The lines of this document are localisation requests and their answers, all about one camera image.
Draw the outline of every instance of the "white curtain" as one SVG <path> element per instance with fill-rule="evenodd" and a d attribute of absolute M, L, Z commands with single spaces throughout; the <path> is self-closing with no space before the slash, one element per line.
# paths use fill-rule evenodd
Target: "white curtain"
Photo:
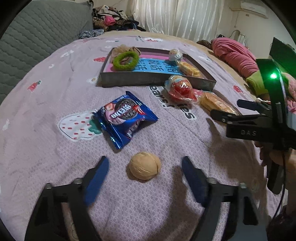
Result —
<path fill-rule="evenodd" d="M 130 0 L 131 13 L 149 32 L 180 38 L 217 37 L 224 0 Z"/>

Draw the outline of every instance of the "green hair tie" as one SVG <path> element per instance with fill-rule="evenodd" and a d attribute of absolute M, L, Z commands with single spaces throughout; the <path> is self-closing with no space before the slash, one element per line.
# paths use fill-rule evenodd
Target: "green hair tie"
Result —
<path fill-rule="evenodd" d="M 120 61 L 126 57 L 133 57 L 132 62 L 122 65 Z M 132 71 L 139 62 L 139 55 L 133 51 L 127 51 L 125 53 L 121 53 L 113 59 L 113 66 L 117 71 Z"/>

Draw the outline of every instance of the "gray headboard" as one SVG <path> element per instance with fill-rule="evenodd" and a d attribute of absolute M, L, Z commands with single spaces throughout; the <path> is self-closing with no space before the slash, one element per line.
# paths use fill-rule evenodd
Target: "gray headboard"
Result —
<path fill-rule="evenodd" d="M 61 0 L 30 2 L 0 39 L 0 103 L 40 61 L 93 29 L 92 4 Z"/>

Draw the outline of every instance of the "led light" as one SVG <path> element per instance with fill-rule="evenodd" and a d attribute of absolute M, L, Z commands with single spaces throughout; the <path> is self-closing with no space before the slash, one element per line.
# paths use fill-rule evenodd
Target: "led light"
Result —
<path fill-rule="evenodd" d="M 271 77 L 272 79 L 276 79 L 276 78 L 277 78 L 277 75 L 276 75 L 276 73 L 272 73 L 272 74 L 270 75 L 270 77 Z"/>

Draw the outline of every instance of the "blue snack package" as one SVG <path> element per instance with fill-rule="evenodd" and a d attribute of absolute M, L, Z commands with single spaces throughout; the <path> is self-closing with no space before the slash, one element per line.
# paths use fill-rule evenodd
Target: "blue snack package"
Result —
<path fill-rule="evenodd" d="M 101 107 L 94 118 L 110 135 L 117 149 L 128 144 L 142 121 L 156 122 L 158 117 L 131 92 Z"/>

